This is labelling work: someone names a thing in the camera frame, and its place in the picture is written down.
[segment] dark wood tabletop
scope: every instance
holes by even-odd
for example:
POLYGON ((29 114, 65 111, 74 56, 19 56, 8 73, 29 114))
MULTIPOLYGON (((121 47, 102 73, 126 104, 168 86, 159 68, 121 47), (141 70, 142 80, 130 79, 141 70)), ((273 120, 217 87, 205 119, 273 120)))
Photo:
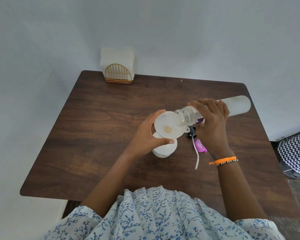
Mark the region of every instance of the dark wood tabletop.
MULTIPOLYGON (((158 109, 174 111, 199 98, 250 98, 242 83, 136 75, 131 85, 108 84, 102 72, 81 72, 21 190, 23 196, 82 201, 109 170, 137 127, 158 109)), ((251 103, 229 117, 227 135, 242 171, 269 216, 298 217, 298 207, 251 103)), ((200 198, 224 214, 217 169, 187 134, 167 158, 149 153, 130 169, 123 189, 163 185, 200 198)))

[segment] beaded bracelet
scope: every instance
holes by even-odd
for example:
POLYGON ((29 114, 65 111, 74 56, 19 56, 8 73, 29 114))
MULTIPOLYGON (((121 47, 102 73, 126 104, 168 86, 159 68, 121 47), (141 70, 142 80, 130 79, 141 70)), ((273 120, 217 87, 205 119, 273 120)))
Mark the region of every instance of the beaded bracelet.
POLYGON ((233 156, 233 157, 226 157, 223 159, 219 159, 214 162, 210 162, 209 165, 214 164, 215 166, 219 166, 219 165, 223 165, 225 163, 237 162, 237 161, 238 161, 237 157, 233 156))

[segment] person's hand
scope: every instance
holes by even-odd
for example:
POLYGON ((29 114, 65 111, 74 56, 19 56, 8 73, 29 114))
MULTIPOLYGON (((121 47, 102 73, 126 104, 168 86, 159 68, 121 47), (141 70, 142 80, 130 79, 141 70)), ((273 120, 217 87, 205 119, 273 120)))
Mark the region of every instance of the person's hand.
POLYGON ((165 109, 161 109, 149 115, 142 124, 139 125, 134 138, 125 151, 128 151, 134 157, 140 157, 159 146, 169 143, 173 144, 174 140, 167 138, 155 138, 151 132, 152 124, 155 122, 156 118, 165 111, 165 109))
POLYGON ((204 117, 204 123, 195 125, 196 135, 214 160, 233 157, 226 134, 227 105, 210 98, 192 101, 188 105, 195 107, 204 117))

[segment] chevron patterned fabric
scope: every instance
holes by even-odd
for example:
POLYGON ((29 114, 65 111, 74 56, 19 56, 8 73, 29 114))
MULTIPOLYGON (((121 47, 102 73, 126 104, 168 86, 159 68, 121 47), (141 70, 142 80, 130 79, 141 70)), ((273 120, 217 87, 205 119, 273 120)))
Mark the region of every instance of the chevron patterned fabric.
POLYGON ((300 134, 280 141, 277 150, 282 160, 300 173, 300 134))

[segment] floral dress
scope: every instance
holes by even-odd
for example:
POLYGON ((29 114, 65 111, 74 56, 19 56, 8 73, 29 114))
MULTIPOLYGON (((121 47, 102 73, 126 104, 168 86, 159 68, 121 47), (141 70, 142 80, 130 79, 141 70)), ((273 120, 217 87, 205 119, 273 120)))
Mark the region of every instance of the floral dress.
POLYGON ((232 222, 200 199, 162 186, 125 190, 104 218, 87 206, 75 208, 41 239, 284 239, 274 222, 232 222))

